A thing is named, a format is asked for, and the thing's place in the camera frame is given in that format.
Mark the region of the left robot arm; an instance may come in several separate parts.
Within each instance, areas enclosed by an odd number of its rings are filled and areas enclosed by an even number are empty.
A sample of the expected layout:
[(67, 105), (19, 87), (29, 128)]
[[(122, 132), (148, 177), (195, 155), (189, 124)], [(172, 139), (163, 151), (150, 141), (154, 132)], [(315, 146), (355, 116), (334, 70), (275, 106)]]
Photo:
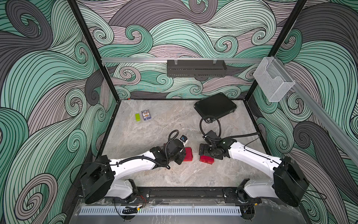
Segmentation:
[(170, 169), (170, 162), (182, 164), (186, 156), (185, 145), (188, 138), (179, 130), (173, 130), (167, 143), (162, 147), (153, 147), (137, 156), (125, 159), (109, 159), (106, 155), (97, 158), (80, 175), (80, 183), (86, 204), (95, 203), (105, 197), (117, 197), (132, 202), (139, 194), (132, 179), (123, 178), (157, 168)]

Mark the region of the red jewelry box base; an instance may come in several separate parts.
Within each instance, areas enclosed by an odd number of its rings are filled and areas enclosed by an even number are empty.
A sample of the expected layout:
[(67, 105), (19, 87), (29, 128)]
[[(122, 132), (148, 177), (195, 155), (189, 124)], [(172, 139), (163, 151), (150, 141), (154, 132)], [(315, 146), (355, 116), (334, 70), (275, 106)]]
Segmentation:
[(209, 156), (200, 156), (200, 162), (206, 163), (206, 164), (213, 164), (214, 163), (214, 158), (211, 158)]

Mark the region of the red jewelry box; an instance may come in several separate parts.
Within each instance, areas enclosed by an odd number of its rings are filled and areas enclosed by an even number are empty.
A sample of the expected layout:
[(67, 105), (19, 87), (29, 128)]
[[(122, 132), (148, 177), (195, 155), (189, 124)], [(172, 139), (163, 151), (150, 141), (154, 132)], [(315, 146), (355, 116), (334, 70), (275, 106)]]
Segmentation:
[(192, 161), (193, 160), (193, 152), (192, 149), (190, 147), (186, 147), (185, 148), (186, 151), (186, 155), (184, 157), (183, 161)]

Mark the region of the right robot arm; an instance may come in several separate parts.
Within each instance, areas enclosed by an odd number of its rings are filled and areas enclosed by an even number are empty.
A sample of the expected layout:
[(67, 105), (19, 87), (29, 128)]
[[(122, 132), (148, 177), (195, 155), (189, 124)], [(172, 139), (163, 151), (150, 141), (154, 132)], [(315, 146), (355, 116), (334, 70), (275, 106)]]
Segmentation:
[(259, 181), (244, 179), (235, 192), (239, 202), (253, 203), (256, 199), (277, 198), (289, 206), (299, 206), (310, 183), (294, 159), (261, 153), (238, 142), (237, 136), (222, 138), (220, 134), (209, 131), (203, 134), (203, 139), (205, 143), (200, 145), (200, 156), (239, 160), (268, 177)]

